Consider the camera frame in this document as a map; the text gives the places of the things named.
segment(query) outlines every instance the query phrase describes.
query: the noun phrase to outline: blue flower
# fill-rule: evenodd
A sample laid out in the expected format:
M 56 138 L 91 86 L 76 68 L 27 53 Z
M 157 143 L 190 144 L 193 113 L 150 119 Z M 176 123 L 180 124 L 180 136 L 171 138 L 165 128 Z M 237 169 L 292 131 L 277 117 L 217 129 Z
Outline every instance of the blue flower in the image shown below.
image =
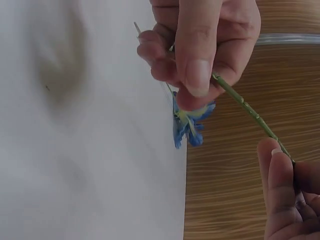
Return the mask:
M 193 147 L 201 146 L 204 142 L 203 136 L 198 132 L 204 129 L 204 126 L 197 121 L 201 121 L 210 116 L 216 107 L 216 102 L 210 102 L 205 107 L 195 111 L 183 111 L 179 109 L 178 104 L 173 98 L 173 114 L 174 114 L 174 145 L 177 149 L 181 147 L 181 141 L 184 136 L 187 137 L 189 143 Z

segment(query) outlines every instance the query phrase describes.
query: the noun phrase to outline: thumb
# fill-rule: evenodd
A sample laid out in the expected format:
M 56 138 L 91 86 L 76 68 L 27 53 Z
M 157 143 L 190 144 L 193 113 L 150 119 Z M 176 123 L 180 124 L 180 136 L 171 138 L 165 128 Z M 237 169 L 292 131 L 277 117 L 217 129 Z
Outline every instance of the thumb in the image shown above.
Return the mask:
M 320 162 L 297 162 L 294 178 L 301 190 L 320 195 Z
M 176 66 L 194 97 L 204 97 L 209 91 L 221 6 L 222 0 L 179 0 Z

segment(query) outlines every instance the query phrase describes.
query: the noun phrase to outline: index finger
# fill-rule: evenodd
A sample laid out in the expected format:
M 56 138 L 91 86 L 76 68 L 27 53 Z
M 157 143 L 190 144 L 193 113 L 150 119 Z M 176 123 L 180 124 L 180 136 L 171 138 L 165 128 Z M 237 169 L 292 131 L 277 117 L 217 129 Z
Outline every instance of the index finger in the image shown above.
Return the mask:
M 282 152 L 275 153 L 271 158 L 268 174 L 267 237 L 296 222 L 293 183 L 294 170 L 290 158 Z

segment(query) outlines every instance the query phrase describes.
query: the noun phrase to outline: green stem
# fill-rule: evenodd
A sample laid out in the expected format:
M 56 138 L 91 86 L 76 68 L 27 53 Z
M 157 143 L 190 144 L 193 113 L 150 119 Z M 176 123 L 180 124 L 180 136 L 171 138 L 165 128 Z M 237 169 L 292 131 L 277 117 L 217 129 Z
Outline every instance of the green stem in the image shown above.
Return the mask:
M 265 133 L 270 137 L 275 139 L 280 147 L 281 150 L 287 154 L 289 156 L 289 158 L 292 161 L 292 164 L 295 164 L 295 161 L 293 160 L 293 158 L 290 156 L 288 150 L 285 148 L 285 146 L 281 143 L 281 141 L 279 140 L 279 138 L 277 137 L 277 135 L 270 129 L 270 127 L 266 124 L 266 122 L 260 117 L 260 115 L 247 103 L 245 102 L 244 98 L 242 96 L 240 96 L 231 86 L 229 86 L 228 83 L 226 83 L 226 81 L 215 74 L 212 74 L 213 79 L 216 80 L 216 82 L 225 90 L 225 92 L 227 94 L 229 94 L 237 103 L 239 103 L 243 109 L 256 121 L 256 123 L 263 128 L 263 130 L 265 131 Z

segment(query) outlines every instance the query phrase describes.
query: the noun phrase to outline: knuckle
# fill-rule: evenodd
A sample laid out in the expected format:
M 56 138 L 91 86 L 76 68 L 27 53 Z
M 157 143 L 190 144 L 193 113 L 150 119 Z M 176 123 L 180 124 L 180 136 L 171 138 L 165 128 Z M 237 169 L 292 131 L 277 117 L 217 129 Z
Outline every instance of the knuckle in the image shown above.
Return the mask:
M 189 37 L 193 41 L 207 41 L 213 36 L 213 28 L 209 25 L 197 25 L 191 27 L 186 33 L 186 37 Z

